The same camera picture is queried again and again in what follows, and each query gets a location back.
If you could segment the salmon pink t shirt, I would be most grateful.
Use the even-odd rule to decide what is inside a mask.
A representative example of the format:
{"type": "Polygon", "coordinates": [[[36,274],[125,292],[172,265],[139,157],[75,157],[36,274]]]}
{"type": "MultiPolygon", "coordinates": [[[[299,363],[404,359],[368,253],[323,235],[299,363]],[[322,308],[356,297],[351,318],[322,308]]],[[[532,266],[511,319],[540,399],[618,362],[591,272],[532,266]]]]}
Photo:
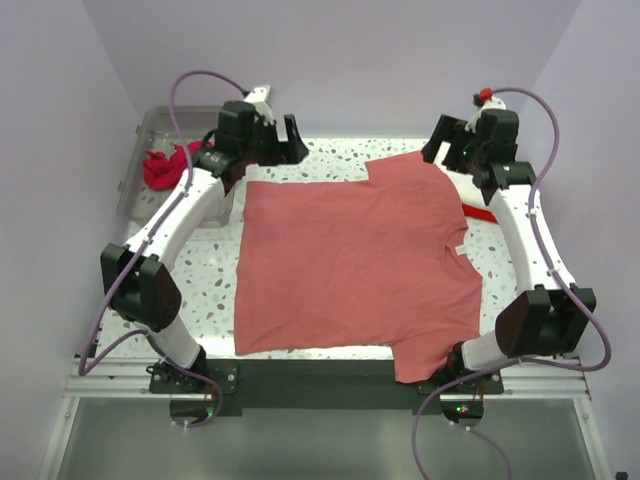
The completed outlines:
{"type": "Polygon", "coordinates": [[[357,182],[248,184],[237,354],[387,346],[396,380],[413,383],[477,337],[482,278],[461,253],[454,184],[417,153],[367,170],[357,182]]]}

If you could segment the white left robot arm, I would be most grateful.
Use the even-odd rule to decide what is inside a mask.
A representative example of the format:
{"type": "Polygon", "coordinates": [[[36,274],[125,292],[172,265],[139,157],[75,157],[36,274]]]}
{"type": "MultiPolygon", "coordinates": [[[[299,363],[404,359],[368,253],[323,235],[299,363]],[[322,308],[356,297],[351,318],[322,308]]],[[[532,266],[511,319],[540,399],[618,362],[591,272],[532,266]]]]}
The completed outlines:
{"type": "Polygon", "coordinates": [[[101,271],[108,307],[142,328],[163,356],[175,364],[171,378],[185,392],[200,390],[207,368],[204,349],[188,332],[179,311],[181,292],[171,276],[186,241],[216,204],[225,201],[251,164],[300,163],[309,153],[296,118],[284,117],[279,139],[268,106],[255,100],[228,101],[215,129],[206,134],[178,184],[149,222],[124,245],[107,245],[101,271]]]}

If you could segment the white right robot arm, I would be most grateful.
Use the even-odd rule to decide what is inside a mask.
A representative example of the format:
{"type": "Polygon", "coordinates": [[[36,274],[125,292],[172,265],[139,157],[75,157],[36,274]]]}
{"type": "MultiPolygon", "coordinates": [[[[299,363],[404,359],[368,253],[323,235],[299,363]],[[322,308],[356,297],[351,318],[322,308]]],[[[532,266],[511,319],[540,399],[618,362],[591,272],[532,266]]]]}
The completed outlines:
{"type": "Polygon", "coordinates": [[[511,110],[483,110],[474,123],[443,115],[422,149],[432,163],[449,145],[444,167],[471,176],[502,230],[516,277],[517,296],[493,330],[457,343],[440,370],[459,393],[480,382],[481,370],[505,361],[573,352],[596,306],[593,290],[577,285],[555,248],[533,189],[534,169],[516,158],[518,131],[511,110]]]}

